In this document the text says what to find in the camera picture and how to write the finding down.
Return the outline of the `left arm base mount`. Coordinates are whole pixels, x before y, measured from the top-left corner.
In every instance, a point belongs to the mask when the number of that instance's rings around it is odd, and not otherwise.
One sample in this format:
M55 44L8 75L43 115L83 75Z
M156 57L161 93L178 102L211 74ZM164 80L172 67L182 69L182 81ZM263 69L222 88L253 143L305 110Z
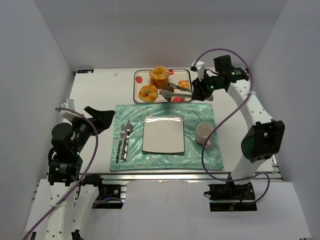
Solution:
M120 184L105 183L102 176L89 174L82 180L82 186L93 185L98 189L98 196L93 202L93 209L121 209L124 204Z

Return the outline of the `brown chocolate croissant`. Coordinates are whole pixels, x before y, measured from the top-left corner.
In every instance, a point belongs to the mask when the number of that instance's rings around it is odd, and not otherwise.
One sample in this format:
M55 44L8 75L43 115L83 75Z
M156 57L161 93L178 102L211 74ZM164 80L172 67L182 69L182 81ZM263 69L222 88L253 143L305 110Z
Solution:
M163 84L161 89L161 95L167 102L171 102L173 98L174 88L168 84Z

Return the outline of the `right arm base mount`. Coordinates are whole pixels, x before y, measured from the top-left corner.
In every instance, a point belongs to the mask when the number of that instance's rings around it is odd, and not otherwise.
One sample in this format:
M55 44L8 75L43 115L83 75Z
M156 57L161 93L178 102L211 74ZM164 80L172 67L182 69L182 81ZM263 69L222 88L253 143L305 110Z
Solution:
M211 212L255 212L256 196L251 183L235 185L233 182L209 184L204 196L209 198Z

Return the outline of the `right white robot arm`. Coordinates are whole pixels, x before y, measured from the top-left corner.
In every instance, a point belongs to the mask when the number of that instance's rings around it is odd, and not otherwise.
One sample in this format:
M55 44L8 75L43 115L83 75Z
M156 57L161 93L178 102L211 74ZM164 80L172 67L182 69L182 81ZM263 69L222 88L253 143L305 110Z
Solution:
M242 156L235 169L227 177L227 182L235 186L245 186L251 182L258 168L281 147L285 125L267 113L252 87L248 71L232 65L230 55L213 60L216 75L206 73L204 62L196 61L191 70L197 72L192 82L194 100L208 98L213 91L224 89L238 106L247 125L248 132L241 141Z

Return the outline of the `metal serving tongs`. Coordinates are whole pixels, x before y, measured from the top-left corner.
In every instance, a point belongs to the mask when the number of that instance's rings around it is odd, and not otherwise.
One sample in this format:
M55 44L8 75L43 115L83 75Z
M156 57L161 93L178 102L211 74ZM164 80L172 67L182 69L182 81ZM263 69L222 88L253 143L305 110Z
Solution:
M182 90L176 84L169 83L167 85L173 87L173 89L174 89L174 93L172 94L171 101L173 101L173 98L175 98L175 97L182 97L184 99L189 99L191 101L212 102L214 100L213 94L205 95L205 93L203 93L203 91L198 86L195 87L195 90L192 90L192 89Z

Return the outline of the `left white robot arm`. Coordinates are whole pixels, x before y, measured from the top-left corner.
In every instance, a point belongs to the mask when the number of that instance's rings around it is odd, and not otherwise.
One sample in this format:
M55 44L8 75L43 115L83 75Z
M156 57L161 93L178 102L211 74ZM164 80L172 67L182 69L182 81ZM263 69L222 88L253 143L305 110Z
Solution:
M80 156L88 139L107 130L115 111L100 111L89 106L84 109L90 118L63 109L60 114L67 122L57 124L51 131L52 148L48 155L50 206L46 240L82 240L90 210L102 188L102 178L81 173Z

